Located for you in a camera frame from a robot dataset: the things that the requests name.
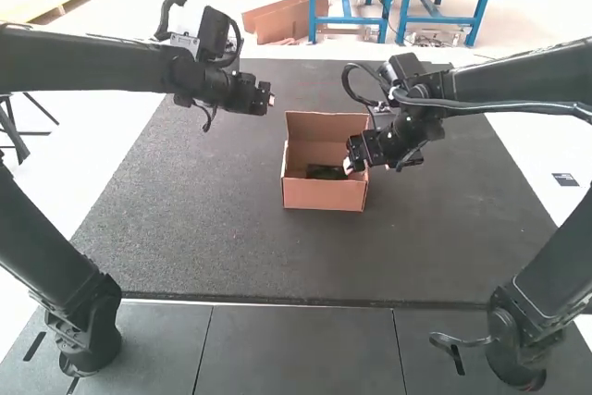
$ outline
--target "black rubber mat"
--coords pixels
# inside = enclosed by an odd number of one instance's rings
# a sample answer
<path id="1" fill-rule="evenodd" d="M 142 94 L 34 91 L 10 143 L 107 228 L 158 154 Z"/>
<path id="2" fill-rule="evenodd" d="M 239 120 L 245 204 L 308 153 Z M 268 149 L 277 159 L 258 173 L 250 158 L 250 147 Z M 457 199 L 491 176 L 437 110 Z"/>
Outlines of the black rubber mat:
<path id="1" fill-rule="evenodd" d="M 404 395 L 392 311 L 217 306 L 195 394 Z"/>
<path id="2" fill-rule="evenodd" d="M 38 309 L 0 365 L 0 392 L 10 395 L 191 395 L 212 306 L 124 302 L 117 358 L 98 374 L 64 375 L 55 333 Z"/>
<path id="3" fill-rule="evenodd" d="M 448 119 L 425 163 L 371 172 L 362 214 L 283 210 L 284 112 L 363 111 L 344 62 L 246 60 L 265 117 L 165 101 L 73 237 L 131 295 L 339 304 L 483 303 L 554 225 L 483 116 Z M 380 94 L 363 73 L 351 84 Z"/>
<path id="4" fill-rule="evenodd" d="M 487 335 L 485 312 L 395 310 L 397 335 L 407 395 L 516 395 L 491 371 L 483 348 L 459 349 L 461 369 L 452 357 L 428 342 L 437 331 L 463 339 Z M 540 395 L 587 395 L 592 387 L 592 353 L 576 326 L 566 329 L 565 342 L 551 352 L 547 381 Z"/>

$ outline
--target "electrical cable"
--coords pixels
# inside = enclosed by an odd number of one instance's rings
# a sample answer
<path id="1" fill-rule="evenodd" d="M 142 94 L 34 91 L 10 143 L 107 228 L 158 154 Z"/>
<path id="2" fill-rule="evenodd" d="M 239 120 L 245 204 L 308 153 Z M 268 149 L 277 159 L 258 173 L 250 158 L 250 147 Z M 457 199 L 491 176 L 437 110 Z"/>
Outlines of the electrical cable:
<path id="1" fill-rule="evenodd" d="M 495 339 L 491 336 L 480 339 L 459 339 L 440 332 L 431 332 L 429 342 L 435 346 L 457 346 L 457 347 L 481 347 L 491 344 Z"/>
<path id="2" fill-rule="evenodd" d="M 377 80 L 380 83 L 381 87 L 384 87 L 386 90 L 388 90 L 390 88 L 390 84 L 386 80 L 382 79 L 380 77 L 380 75 L 378 75 L 378 73 L 376 73 L 373 69 L 368 67 L 366 64 L 356 64 L 354 62 L 351 62 L 349 64 L 346 64 L 346 66 L 343 68 L 343 71 L 341 72 L 341 85 L 343 85 L 343 89 L 350 96 L 350 98 L 353 99 L 355 102 L 358 102 L 358 103 L 365 105 L 365 106 L 378 106 L 378 104 L 379 104 L 378 101 L 373 101 L 373 100 L 367 99 L 367 98 L 355 93 L 352 90 L 352 87 L 350 85 L 350 72 L 352 72 L 354 69 L 357 69 L 357 68 L 364 70 L 366 73 L 368 73 L 370 76 L 372 76 L 372 78 L 374 80 Z"/>
<path id="3" fill-rule="evenodd" d="M 454 110 L 454 116 L 464 116 L 480 113 L 502 113 L 520 111 L 525 113 L 540 113 L 546 115 L 574 116 L 592 123 L 592 109 L 581 103 L 574 102 L 537 102 L 537 101 L 499 101 L 499 102 L 458 102 L 448 99 L 411 98 L 393 87 L 389 97 L 404 105 L 431 106 Z"/>
<path id="4" fill-rule="evenodd" d="M 242 48 L 241 30 L 239 30 L 239 25 L 237 24 L 237 22 L 233 18 L 228 18 L 228 19 L 230 21 L 230 26 L 232 27 L 232 30 L 234 31 L 234 35 L 236 36 L 236 39 L 237 39 L 237 47 L 236 47 L 234 53 L 232 53 L 231 57 L 223 57 L 221 59 L 209 62 L 209 65 L 216 67 L 216 68 L 230 67 L 232 65 L 232 63 L 235 60 L 237 60 L 237 57 L 241 53 L 241 48 Z"/>
<path id="5" fill-rule="evenodd" d="M 383 15 L 387 15 L 387 18 L 388 18 L 388 17 L 390 17 L 390 12 L 389 12 L 389 11 L 387 11 L 387 8 L 385 7 L 385 4 L 383 4 L 381 0 L 377 0 L 377 1 L 378 1 L 378 3 L 379 3 L 380 5 L 382 5 L 382 14 L 383 14 Z M 413 42 L 411 42 L 409 39 L 405 38 L 405 36 L 401 36 L 401 34 L 400 34 L 400 33 L 399 33 L 397 30 L 395 30 L 395 29 L 392 27 L 392 25 L 390 25 L 390 20 L 389 20 L 389 19 L 387 19 L 387 25 L 388 25 L 388 27 L 390 28 L 390 30 L 391 30 L 392 32 L 394 32 L 394 33 L 395 33 L 397 36 L 400 36 L 400 37 L 402 37 L 402 39 L 403 39 L 403 40 L 404 40 L 406 43 L 408 43 L 409 45 L 413 46 Z"/>

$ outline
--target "open cardboard box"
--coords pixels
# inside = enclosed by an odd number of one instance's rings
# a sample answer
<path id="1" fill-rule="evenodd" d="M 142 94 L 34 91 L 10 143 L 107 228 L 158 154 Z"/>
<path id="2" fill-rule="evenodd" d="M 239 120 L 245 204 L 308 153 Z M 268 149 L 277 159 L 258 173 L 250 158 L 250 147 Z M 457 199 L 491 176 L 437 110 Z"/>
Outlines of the open cardboard box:
<path id="1" fill-rule="evenodd" d="M 255 33 L 257 43 L 273 43 L 308 36 L 309 0 L 280 0 L 242 13 L 247 32 Z M 318 17 L 327 16 L 329 0 L 316 0 Z"/>
<path id="2" fill-rule="evenodd" d="M 284 208 L 362 212 L 368 189 L 368 171 L 345 180 L 307 179 L 311 164 L 342 166 L 346 142 L 367 128 L 361 113 L 287 111 L 288 140 L 284 146 L 281 187 Z"/>

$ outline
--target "floor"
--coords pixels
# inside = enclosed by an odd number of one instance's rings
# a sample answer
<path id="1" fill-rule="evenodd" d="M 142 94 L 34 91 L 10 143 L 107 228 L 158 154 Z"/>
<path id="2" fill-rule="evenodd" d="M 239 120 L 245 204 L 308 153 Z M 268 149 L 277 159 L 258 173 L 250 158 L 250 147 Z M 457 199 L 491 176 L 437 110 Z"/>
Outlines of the floor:
<path id="1" fill-rule="evenodd" d="M 234 17 L 241 11 L 273 0 L 204 0 Z M 58 20 L 43 18 L 56 30 L 98 32 L 107 35 L 150 36 L 155 29 L 162 0 L 90 0 L 69 6 L 68 14 Z M 475 0 L 444 0 L 443 11 L 471 11 Z M 558 43 L 591 34 L 587 11 L 580 5 L 590 0 L 490 0 L 482 29 L 474 49 L 418 49 L 420 58 L 452 62 L 456 66 L 482 62 L 482 56 L 505 56 L 524 49 Z M 391 12 L 396 23 L 398 3 Z M 333 8 L 340 8 L 339 1 Z M 384 60 L 395 52 L 407 51 L 392 44 L 375 45 L 359 41 L 357 36 L 326 39 L 312 47 L 257 47 L 253 37 L 245 36 L 246 56 L 278 58 L 331 58 L 339 60 Z M 392 43 L 392 32 L 388 42 Z M 14 157 L 7 164 L 19 185 L 38 204 L 68 238 L 96 201 L 105 184 L 138 137 L 161 97 L 133 93 L 39 93 L 40 101 L 60 120 L 61 126 L 47 138 L 28 141 L 33 155 L 21 167 Z M 24 101 L 15 100 L 22 130 L 54 130 Z M 564 128 L 560 140 L 546 132 L 551 117 L 518 114 L 488 117 L 553 220 L 559 225 L 569 215 L 587 186 L 566 191 L 553 187 L 536 165 L 572 171 L 581 184 L 592 179 L 592 165 L 580 159 L 592 149 L 592 131 L 570 118 L 553 118 L 553 125 Z M 570 146 L 571 150 L 562 147 Z M 0 299 L 12 316 L 3 318 L 0 357 L 4 356 L 15 335 L 32 313 L 34 304 L 24 289 L 8 275 L 0 275 Z M 578 326 L 592 345 L 592 320 L 580 317 Z"/>

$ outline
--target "robotic arm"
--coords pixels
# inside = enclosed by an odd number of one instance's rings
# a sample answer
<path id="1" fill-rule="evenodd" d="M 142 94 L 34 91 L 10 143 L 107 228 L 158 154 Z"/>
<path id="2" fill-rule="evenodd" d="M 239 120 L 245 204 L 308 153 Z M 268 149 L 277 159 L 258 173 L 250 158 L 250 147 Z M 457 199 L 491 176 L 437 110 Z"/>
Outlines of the robotic arm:
<path id="1" fill-rule="evenodd" d="M 269 82 L 238 71 L 241 35 L 234 20 L 206 6 L 198 31 L 169 32 L 166 0 L 157 41 L 68 35 L 0 23 L 0 94 L 30 91 L 122 90 L 173 93 L 198 106 L 208 131 L 218 108 L 262 116 L 273 104 Z M 228 54 L 228 30 L 237 38 Z M 55 332 L 59 365 L 69 376 L 92 375 L 118 355 L 115 319 L 121 288 L 78 252 L 29 200 L 2 163 L 0 265 L 25 284 Z"/>
<path id="2" fill-rule="evenodd" d="M 348 75 L 356 68 L 380 82 L 386 101 L 353 92 Z M 350 137 L 346 172 L 379 165 L 401 171 L 421 164 L 421 147 L 444 138 L 442 121 L 448 117 L 521 111 L 592 123 L 592 38 L 437 73 L 426 73 L 414 54 L 393 56 L 378 72 L 349 64 L 342 80 L 348 95 L 369 107 L 375 122 L 385 117 L 389 122 L 381 130 Z M 430 342 L 451 355 L 455 347 L 483 346 L 492 371 L 506 384 L 525 391 L 542 388 L 552 347 L 561 343 L 564 329 L 592 296 L 591 215 L 589 191 L 535 259 L 494 290 L 485 338 L 463 340 L 434 332 Z"/>

